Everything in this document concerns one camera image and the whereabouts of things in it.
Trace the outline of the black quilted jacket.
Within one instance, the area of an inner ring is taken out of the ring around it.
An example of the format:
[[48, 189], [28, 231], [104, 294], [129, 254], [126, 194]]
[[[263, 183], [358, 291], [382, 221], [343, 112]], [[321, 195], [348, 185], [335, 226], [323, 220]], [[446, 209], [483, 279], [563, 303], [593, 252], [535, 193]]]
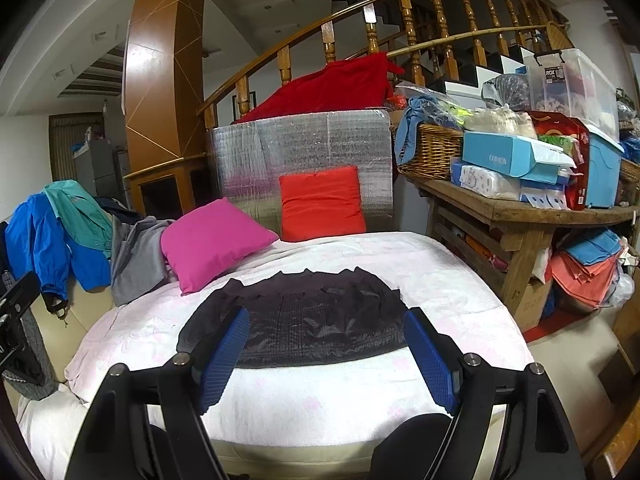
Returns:
[[406, 345], [402, 321], [407, 307], [400, 291], [356, 268], [338, 273], [279, 272], [251, 285], [228, 281], [186, 321], [177, 350], [193, 351], [235, 307], [246, 309], [250, 317], [239, 368], [345, 363]]

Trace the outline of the grey knit garment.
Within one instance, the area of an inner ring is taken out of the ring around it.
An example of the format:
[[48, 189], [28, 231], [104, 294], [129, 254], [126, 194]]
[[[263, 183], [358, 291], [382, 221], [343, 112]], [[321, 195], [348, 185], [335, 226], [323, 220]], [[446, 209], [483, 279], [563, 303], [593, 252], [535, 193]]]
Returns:
[[43, 338], [32, 314], [40, 297], [35, 272], [27, 272], [1, 298], [1, 376], [21, 396], [40, 401], [58, 390]]

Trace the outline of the teal shirt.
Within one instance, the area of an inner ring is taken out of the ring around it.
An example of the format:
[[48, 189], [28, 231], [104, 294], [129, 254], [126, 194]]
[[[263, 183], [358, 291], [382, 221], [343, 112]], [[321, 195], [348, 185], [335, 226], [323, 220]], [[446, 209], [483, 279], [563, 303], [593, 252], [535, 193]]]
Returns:
[[112, 218], [77, 181], [55, 181], [46, 185], [42, 192], [55, 217], [76, 244], [111, 258]]

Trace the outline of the pink pillow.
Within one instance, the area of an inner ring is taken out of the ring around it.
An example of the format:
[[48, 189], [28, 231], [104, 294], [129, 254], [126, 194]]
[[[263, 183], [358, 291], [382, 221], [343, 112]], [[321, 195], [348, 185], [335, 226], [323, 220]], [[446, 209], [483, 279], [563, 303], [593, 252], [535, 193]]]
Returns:
[[172, 222], [160, 236], [160, 250], [187, 295], [278, 239], [224, 197]]

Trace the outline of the white bed blanket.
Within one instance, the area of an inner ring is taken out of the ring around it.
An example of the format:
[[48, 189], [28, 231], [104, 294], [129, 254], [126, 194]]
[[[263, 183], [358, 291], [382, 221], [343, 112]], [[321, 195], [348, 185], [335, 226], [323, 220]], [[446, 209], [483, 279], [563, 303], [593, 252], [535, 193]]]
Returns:
[[75, 338], [55, 392], [18, 402], [18, 428], [43, 475], [64, 477], [112, 365], [162, 365], [234, 306], [248, 311], [250, 338], [203, 422], [224, 466], [255, 477], [361, 474], [397, 426], [437, 411], [402, 336], [410, 308], [493, 366], [521, 370], [533, 359], [506, 306], [432, 238], [277, 242], [199, 292], [166, 284]]

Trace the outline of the wooden pillar cabinet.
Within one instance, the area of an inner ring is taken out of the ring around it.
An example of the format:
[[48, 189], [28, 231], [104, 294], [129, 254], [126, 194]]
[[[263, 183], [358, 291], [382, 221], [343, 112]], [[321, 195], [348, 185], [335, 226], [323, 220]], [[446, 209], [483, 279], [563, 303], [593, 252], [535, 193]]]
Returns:
[[140, 214], [177, 219], [196, 206], [193, 175], [206, 166], [205, 0], [134, 0], [125, 56], [126, 180]]

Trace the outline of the patterned tissue pack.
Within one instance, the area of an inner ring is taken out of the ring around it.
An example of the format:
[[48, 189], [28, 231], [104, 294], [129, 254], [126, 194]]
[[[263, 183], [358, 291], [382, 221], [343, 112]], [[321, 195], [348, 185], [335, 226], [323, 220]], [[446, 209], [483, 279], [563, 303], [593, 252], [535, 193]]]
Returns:
[[518, 179], [498, 174], [498, 172], [467, 164], [455, 158], [450, 164], [450, 180], [453, 184], [492, 200], [513, 200], [521, 195]]

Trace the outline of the silver foil headboard panel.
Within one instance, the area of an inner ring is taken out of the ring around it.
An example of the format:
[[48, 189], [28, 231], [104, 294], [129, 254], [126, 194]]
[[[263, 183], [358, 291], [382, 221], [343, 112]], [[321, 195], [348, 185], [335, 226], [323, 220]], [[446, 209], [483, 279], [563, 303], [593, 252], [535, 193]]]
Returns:
[[209, 131], [208, 157], [219, 194], [262, 226], [280, 231], [279, 178], [355, 166], [367, 228], [393, 229], [390, 115], [342, 110], [242, 122]]

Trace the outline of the blue plastic storage box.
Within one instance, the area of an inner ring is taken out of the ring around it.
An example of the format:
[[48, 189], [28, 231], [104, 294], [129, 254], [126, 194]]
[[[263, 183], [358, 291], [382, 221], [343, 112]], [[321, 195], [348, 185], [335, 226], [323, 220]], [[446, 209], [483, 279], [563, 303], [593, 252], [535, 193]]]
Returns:
[[623, 148], [604, 134], [598, 127], [588, 124], [589, 131], [589, 168], [586, 192], [588, 208], [611, 208], [614, 206], [620, 162]]

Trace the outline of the red snack bag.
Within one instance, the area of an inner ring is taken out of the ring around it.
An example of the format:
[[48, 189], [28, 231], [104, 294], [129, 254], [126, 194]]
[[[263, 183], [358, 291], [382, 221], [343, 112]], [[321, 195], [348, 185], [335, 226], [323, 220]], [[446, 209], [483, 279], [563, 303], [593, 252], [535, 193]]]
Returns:
[[589, 174], [589, 132], [586, 126], [573, 117], [545, 110], [529, 110], [538, 139], [562, 148], [573, 159], [574, 168], [568, 170], [565, 198], [571, 210], [586, 208]]

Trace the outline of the red pillow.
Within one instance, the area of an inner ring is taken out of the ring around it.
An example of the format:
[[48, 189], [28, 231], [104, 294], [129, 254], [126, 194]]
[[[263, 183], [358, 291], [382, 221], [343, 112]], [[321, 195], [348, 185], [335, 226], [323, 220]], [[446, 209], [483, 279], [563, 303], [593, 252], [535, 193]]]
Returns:
[[356, 166], [286, 174], [279, 184], [285, 242], [367, 232]]

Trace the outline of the wicker basket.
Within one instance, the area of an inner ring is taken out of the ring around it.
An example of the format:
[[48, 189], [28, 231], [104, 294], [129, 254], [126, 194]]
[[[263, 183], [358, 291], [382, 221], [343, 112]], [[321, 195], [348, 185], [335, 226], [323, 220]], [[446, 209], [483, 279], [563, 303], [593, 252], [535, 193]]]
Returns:
[[398, 172], [409, 179], [449, 180], [450, 166], [462, 154], [463, 133], [441, 126], [416, 127], [416, 154]]

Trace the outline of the blue cloth in basket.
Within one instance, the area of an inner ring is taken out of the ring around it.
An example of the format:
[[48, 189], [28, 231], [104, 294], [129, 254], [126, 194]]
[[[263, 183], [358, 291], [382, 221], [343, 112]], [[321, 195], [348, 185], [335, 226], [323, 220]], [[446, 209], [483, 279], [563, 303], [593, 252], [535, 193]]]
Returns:
[[434, 96], [414, 96], [408, 99], [396, 130], [394, 155], [397, 165], [405, 165], [416, 156], [418, 127], [421, 124], [456, 128], [456, 121]]

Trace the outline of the clear plastic storage bin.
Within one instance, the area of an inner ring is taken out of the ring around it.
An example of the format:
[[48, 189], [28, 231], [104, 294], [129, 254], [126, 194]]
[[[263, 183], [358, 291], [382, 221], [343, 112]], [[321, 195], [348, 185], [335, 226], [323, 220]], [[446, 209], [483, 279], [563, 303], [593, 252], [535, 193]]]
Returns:
[[563, 49], [524, 58], [530, 107], [577, 118], [590, 130], [620, 140], [616, 88], [579, 49]]

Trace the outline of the wooden stair railing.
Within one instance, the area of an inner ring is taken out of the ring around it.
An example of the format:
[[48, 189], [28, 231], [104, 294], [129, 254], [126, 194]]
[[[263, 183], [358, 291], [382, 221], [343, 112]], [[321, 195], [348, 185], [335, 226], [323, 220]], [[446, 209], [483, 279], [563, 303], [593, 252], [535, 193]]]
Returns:
[[489, 68], [496, 56], [519, 60], [526, 52], [569, 48], [567, 18], [548, 0], [363, 0], [333, 12], [277, 42], [223, 82], [196, 114], [206, 128], [218, 124], [218, 106], [233, 118], [257, 104], [250, 77], [276, 66], [280, 84], [295, 76], [293, 54], [309, 41], [321, 61], [384, 52], [420, 84], [463, 82], [470, 67]]

